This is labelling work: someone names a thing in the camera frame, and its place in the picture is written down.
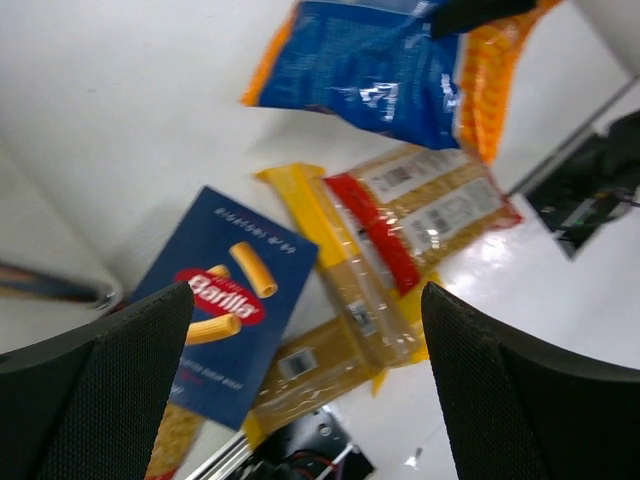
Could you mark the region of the blue orange pasta bag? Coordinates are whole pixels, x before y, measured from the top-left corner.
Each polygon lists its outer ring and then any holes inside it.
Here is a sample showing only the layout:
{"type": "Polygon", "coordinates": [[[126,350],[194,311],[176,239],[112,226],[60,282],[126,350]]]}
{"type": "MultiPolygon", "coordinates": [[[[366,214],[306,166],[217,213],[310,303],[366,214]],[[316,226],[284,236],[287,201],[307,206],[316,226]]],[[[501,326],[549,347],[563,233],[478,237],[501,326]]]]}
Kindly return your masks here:
{"type": "Polygon", "coordinates": [[[497,157],[513,78],[537,23],[531,11],[434,39],[446,1],[297,1],[242,101],[307,110],[434,150],[497,157]]]}

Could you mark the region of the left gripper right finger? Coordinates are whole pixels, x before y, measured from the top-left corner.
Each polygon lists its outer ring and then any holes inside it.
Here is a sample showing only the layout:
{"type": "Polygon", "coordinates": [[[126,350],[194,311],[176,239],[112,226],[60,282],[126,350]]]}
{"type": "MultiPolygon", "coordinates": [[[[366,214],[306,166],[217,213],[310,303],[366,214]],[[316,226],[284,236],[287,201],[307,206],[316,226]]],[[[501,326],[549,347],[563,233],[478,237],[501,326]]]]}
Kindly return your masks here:
{"type": "Polygon", "coordinates": [[[421,313],[459,478],[638,478],[638,370],[538,339],[434,282],[421,313]]]}

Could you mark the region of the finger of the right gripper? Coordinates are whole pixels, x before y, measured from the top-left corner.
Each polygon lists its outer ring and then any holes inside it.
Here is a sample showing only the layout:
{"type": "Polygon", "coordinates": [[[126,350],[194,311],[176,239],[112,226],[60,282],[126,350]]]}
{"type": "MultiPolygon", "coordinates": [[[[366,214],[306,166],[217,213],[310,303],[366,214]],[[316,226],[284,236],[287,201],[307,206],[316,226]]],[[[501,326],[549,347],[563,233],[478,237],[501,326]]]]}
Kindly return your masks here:
{"type": "Polygon", "coordinates": [[[527,13],[535,7],[535,0],[446,1],[431,17],[431,34],[439,39],[464,33],[495,20],[527,13]]]}

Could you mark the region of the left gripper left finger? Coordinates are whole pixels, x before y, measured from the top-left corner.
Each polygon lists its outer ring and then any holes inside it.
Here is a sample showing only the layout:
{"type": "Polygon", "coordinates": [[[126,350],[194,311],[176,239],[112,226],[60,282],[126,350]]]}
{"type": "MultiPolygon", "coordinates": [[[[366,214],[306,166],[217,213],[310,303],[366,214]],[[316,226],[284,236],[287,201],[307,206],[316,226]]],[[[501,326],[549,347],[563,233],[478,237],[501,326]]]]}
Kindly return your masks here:
{"type": "Polygon", "coordinates": [[[2,354],[2,478],[143,478],[193,309],[179,282],[2,354]]]}

